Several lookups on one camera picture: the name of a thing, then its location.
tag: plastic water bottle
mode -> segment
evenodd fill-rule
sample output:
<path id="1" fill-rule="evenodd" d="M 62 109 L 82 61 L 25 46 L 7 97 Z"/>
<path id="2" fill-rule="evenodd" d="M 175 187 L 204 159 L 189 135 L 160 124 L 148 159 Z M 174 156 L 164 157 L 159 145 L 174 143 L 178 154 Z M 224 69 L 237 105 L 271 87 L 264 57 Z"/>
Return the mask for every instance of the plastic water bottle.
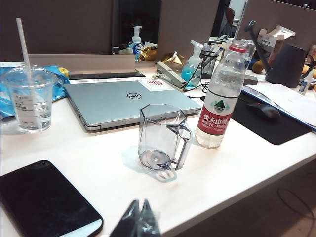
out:
<path id="1" fill-rule="evenodd" d="M 233 41 L 210 80 L 196 129 L 196 139 L 204 147 L 220 146 L 240 95 L 245 75 L 246 45 Z"/>

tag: clear plastic cup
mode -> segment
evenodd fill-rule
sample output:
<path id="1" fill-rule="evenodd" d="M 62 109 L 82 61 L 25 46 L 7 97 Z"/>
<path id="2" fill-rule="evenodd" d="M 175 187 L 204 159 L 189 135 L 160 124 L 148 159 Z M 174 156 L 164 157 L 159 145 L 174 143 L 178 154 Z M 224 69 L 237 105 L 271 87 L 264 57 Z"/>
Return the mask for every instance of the clear plastic cup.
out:
<path id="1" fill-rule="evenodd" d="M 240 39 L 241 42 L 244 42 L 246 44 L 246 53 L 245 53 L 245 65 L 246 65 L 246 70 L 249 67 L 249 64 L 251 62 L 251 59 L 253 57 L 253 54 L 256 51 L 256 46 L 252 40 L 249 39 Z"/>
<path id="2" fill-rule="evenodd" d="M 50 126 L 53 86 L 57 76 L 31 65 L 31 76 L 25 65 L 1 76 L 9 92 L 18 124 L 24 132 L 39 132 Z"/>

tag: black mouse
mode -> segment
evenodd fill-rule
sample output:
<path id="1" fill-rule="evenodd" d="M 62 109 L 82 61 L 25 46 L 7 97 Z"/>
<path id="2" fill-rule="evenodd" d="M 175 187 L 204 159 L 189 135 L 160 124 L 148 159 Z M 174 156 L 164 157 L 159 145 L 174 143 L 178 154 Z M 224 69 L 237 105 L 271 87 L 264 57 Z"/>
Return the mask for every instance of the black mouse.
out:
<path id="1" fill-rule="evenodd" d="M 267 119 L 269 121 L 277 121 L 280 119 L 280 112 L 271 105 L 250 103 L 247 104 L 247 108 L 252 110 L 258 116 Z"/>

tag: mug handle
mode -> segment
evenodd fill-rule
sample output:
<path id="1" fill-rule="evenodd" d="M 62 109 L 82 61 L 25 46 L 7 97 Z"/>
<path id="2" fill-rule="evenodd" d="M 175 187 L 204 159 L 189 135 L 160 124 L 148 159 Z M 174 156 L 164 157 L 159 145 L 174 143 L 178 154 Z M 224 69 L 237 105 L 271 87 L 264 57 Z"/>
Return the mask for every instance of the mug handle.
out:
<path id="1" fill-rule="evenodd" d="M 179 126 L 176 126 L 177 128 L 179 128 L 179 129 L 177 129 L 177 130 L 175 130 L 175 129 L 173 128 L 174 126 L 168 126 L 168 125 L 167 125 L 167 127 L 168 127 L 172 132 L 174 132 L 177 136 L 179 136 L 179 137 L 183 140 L 183 142 L 184 142 L 183 147 L 182 147 L 182 150 L 181 150 L 181 153 L 180 153 L 179 158 L 178 158 L 178 162 L 177 162 L 177 163 L 172 162 L 172 163 L 175 163 L 175 164 L 176 164 L 175 170 L 181 169 L 181 168 L 183 167 L 183 164 L 184 164 L 185 160 L 186 160 L 186 157 L 187 157 L 187 154 L 188 154 L 188 151 L 189 151 L 189 148 L 190 148 L 190 144 L 191 144 L 191 142 L 192 142 L 192 132 L 191 132 L 191 130 L 189 129 L 189 127 L 188 127 L 185 123 L 183 123 L 183 124 L 181 124 L 181 125 L 179 125 Z M 181 129 L 182 129 L 182 130 L 186 130 L 186 131 L 189 133 L 190 137 L 189 137 L 189 138 L 186 138 L 186 137 L 182 136 L 182 135 L 179 133 L 179 130 L 181 130 Z"/>

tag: desk partition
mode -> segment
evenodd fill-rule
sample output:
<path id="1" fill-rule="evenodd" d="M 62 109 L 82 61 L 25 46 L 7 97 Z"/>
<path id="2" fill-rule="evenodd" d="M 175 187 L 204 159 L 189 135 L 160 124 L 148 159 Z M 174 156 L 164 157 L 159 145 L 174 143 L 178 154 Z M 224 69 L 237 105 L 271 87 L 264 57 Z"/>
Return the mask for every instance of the desk partition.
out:
<path id="1" fill-rule="evenodd" d="M 273 0 L 249 0 L 239 22 L 237 39 L 250 40 L 250 34 L 245 32 L 244 28 L 250 20 L 256 20 L 255 34 L 258 34 L 260 29 L 270 32 L 275 26 L 281 25 L 296 33 L 295 36 L 285 39 L 284 43 L 309 51 L 312 45 L 316 45 L 315 19 L 316 10 Z"/>

